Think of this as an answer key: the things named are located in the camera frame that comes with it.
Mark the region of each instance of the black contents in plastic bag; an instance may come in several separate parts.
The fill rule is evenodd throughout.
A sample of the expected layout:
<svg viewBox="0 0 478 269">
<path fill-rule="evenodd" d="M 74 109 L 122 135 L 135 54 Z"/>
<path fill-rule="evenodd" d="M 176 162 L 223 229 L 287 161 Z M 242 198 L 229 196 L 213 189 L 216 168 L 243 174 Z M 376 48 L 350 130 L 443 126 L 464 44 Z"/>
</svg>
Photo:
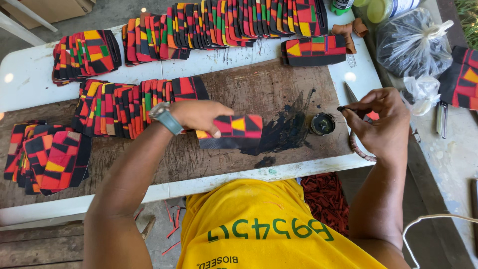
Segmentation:
<svg viewBox="0 0 478 269">
<path fill-rule="evenodd" d="M 377 61 L 398 77 L 437 76 L 450 67 L 443 35 L 453 25 L 436 25 L 428 10 L 417 8 L 377 27 Z"/>
</svg>

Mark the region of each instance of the clear plastic bag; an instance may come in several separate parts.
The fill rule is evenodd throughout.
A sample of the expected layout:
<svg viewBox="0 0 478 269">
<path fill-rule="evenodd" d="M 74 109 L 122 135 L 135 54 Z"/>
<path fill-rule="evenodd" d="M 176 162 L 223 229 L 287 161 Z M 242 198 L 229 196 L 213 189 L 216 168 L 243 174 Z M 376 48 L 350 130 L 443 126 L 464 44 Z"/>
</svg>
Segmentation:
<svg viewBox="0 0 478 269">
<path fill-rule="evenodd" d="M 401 91 L 402 100 L 413 115 L 423 116 L 440 101 L 438 94 L 440 82 L 433 77 L 404 77 L 405 90 Z"/>
<path fill-rule="evenodd" d="M 443 37 L 452 25 L 434 24 L 424 8 L 383 22 L 377 27 L 377 61 L 400 78 L 440 75 L 453 61 Z"/>
</svg>

